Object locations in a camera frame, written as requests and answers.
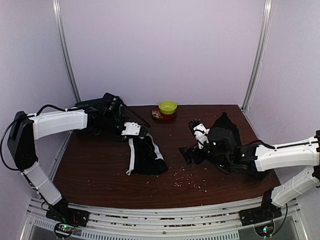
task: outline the yellow-green bowl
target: yellow-green bowl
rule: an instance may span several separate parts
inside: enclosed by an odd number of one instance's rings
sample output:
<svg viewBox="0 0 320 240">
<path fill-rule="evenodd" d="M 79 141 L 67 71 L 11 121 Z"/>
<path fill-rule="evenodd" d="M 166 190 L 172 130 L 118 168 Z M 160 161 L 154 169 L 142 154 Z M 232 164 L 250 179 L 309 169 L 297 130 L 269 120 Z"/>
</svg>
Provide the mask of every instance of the yellow-green bowl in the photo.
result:
<svg viewBox="0 0 320 240">
<path fill-rule="evenodd" d="M 175 113 L 178 105 L 174 101 L 162 101 L 158 106 L 161 113 L 171 115 Z"/>
</svg>

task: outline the white wall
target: white wall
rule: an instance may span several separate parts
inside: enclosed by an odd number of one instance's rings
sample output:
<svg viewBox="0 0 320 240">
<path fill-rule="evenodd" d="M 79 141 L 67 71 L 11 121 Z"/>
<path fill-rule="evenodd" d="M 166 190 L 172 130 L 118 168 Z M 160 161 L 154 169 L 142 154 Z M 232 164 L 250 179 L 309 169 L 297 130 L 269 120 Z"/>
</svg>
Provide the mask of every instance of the white wall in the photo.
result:
<svg viewBox="0 0 320 240">
<path fill-rule="evenodd" d="M 17 111 L 36 112 L 44 104 L 74 104 L 59 44 L 51 0 L 0 0 L 0 133 Z M 36 151 L 45 171 L 65 134 L 37 141 Z M 6 162 L 14 167 L 7 144 Z M 0 239 L 17 239 L 33 192 L 17 172 L 0 163 Z"/>
<path fill-rule="evenodd" d="M 82 100 L 243 103 L 264 0 L 61 1 Z"/>
<path fill-rule="evenodd" d="M 293 142 L 320 130 L 320 1 L 276 0 L 267 50 L 262 59 L 249 119 L 267 143 Z M 283 183 L 298 168 L 277 171 Z M 319 239 L 320 190 L 298 198 L 311 231 Z"/>
</svg>

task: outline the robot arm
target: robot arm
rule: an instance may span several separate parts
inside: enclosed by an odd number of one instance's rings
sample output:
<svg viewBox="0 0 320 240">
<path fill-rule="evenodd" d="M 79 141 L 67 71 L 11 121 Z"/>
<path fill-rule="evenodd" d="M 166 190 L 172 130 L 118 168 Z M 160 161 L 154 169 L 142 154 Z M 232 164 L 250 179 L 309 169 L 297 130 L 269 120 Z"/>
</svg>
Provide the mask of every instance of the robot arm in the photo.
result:
<svg viewBox="0 0 320 240">
<path fill-rule="evenodd" d="M 298 142 L 239 145 L 230 129 L 206 129 L 197 120 L 191 121 L 189 128 L 198 144 L 191 148 L 179 148 L 187 164 L 200 164 L 208 160 L 228 174 L 248 174 L 259 180 L 264 179 L 272 169 L 307 166 L 285 184 L 266 191 L 260 207 L 240 211 L 243 226 L 280 217 L 281 207 L 309 189 L 320 186 L 320 130 L 315 137 Z"/>
<path fill-rule="evenodd" d="M 8 137 L 8 149 L 13 157 L 16 167 L 27 181 L 48 203 L 47 218 L 60 222 L 85 227 L 89 213 L 68 207 L 67 200 L 48 178 L 41 165 L 35 150 L 35 140 L 52 134 L 71 130 L 103 129 L 112 132 L 119 142 L 139 136 L 144 137 L 147 129 L 135 123 L 128 122 L 128 117 L 114 117 L 110 111 L 118 101 L 105 101 L 103 107 L 74 107 L 64 111 L 52 111 L 47 113 L 26 114 L 19 111 L 15 115 L 15 123 L 12 125 Z"/>
</svg>

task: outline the small red dish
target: small red dish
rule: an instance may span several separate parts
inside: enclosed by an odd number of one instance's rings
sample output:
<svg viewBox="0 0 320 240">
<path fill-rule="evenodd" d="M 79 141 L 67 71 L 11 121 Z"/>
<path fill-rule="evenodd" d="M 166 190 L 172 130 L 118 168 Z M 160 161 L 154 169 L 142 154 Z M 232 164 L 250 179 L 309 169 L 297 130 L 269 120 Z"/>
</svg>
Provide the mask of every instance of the small red dish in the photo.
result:
<svg viewBox="0 0 320 240">
<path fill-rule="evenodd" d="M 165 115 L 163 114 L 161 111 L 160 111 L 160 108 L 158 106 L 156 106 L 153 110 L 152 110 L 152 117 L 154 117 L 155 119 L 158 119 L 158 120 L 162 120 L 162 121 L 167 121 L 167 120 L 171 120 L 171 119 L 174 119 L 177 114 L 176 113 L 173 113 L 173 114 L 170 114 L 170 115 Z"/>
</svg>

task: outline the wooden table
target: wooden table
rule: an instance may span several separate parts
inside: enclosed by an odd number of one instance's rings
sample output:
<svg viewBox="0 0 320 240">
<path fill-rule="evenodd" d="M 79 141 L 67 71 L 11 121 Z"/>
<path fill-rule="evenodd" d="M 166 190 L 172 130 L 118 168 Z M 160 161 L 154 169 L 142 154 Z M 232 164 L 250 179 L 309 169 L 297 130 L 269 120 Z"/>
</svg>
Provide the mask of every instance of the wooden table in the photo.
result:
<svg viewBox="0 0 320 240">
<path fill-rule="evenodd" d="M 195 145 L 188 122 L 201 119 L 207 128 L 227 112 L 238 126 L 242 144 L 256 140 L 237 105 L 181 105 L 177 118 L 168 122 L 151 117 L 154 106 L 133 109 L 151 124 L 153 136 L 169 170 L 161 175 L 126 175 L 130 162 L 127 143 L 113 135 L 72 134 L 54 178 L 70 203 L 95 207 L 151 209 L 220 204 L 262 196 L 279 180 L 272 171 L 263 181 L 247 175 L 225 175 L 210 164 L 186 165 L 178 147 Z M 136 117 L 132 120 L 140 123 Z"/>
</svg>

